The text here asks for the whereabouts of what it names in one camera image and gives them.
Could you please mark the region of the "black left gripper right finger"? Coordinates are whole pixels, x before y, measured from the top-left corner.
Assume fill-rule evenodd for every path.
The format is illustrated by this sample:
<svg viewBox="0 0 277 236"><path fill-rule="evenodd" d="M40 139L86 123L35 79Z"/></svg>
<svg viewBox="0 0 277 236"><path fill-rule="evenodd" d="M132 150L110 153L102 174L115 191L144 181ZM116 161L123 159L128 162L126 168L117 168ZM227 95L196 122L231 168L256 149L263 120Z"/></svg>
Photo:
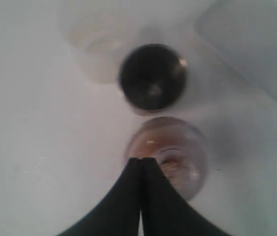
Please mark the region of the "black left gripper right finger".
<svg viewBox="0 0 277 236"><path fill-rule="evenodd" d="M140 208L145 236L223 236L172 187L154 158L142 161Z"/></svg>

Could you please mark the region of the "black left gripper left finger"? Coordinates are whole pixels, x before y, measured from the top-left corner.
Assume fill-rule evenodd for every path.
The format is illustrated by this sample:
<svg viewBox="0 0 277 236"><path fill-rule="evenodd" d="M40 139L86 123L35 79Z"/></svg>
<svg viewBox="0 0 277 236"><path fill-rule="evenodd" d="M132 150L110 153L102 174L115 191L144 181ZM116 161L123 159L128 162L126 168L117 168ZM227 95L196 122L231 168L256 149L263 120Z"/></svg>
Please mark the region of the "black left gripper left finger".
<svg viewBox="0 0 277 236"><path fill-rule="evenodd" d="M61 236L137 236L142 161L128 160L117 182L100 203Z"/></svg>

